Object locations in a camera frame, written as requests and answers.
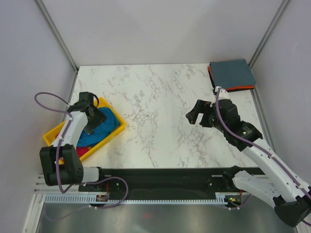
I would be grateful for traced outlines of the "blue t shirt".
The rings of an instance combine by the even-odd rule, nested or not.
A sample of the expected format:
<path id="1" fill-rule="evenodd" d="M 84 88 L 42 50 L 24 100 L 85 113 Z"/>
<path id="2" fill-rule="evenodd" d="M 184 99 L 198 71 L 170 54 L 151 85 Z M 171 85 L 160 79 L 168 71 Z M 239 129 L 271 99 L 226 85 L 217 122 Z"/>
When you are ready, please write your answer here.
<path id="1" fill-rule="evenodd" d="M 107 138 L 117 127 L 120 126 L 119 120 L 108 107 L 99 108 L 107 117 L 106 121 L 94 129 L 94 133 L 90 134 L 90 139 L 98 144 Z"/>

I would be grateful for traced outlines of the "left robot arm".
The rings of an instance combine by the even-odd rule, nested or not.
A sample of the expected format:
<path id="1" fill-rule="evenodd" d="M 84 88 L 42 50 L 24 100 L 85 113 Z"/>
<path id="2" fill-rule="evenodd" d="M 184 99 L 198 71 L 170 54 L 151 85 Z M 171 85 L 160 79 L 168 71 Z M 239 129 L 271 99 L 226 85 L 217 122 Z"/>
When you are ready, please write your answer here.
<path id="1" fill-rule="evenodd" d="M 81 133 L 90 135 L 106 121 L 94 100 L 99 103 L 93 93 L 79 93 L 78 101 L 63 112 L 67 116 L 56 139 L 49 147 L 41 148 L 39 156 L 46 185 L 89 183 L 96 191 L 105 189 L 107 180 L 99 174 L 99 168 L 84 167 L 76 151 Z"/>

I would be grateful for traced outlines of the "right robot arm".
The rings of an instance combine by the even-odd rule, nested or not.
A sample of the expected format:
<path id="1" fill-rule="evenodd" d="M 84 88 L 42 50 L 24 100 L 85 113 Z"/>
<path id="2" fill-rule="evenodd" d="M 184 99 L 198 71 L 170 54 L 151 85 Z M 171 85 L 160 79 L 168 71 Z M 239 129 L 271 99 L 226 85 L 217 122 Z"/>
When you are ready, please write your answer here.
<path id="1" fill-rule="evenodd" d="M 303 222 L 311 213 L 310 184 L 275 154 L 254 125 L 241 120 L 237 106 L 229 99 L 216 103 L 198 100 L 186 118 L 190 124 L 195 124 L 199 114 L 203 115 L 202 127 L 222 132 L 227 142 L 249 157 L 271 181 L 266 184 L 234 166 L 223 178 L 223 187 L 228 191 L 238 188 L 249 192 L 270 205 L 290 227 Z"/>

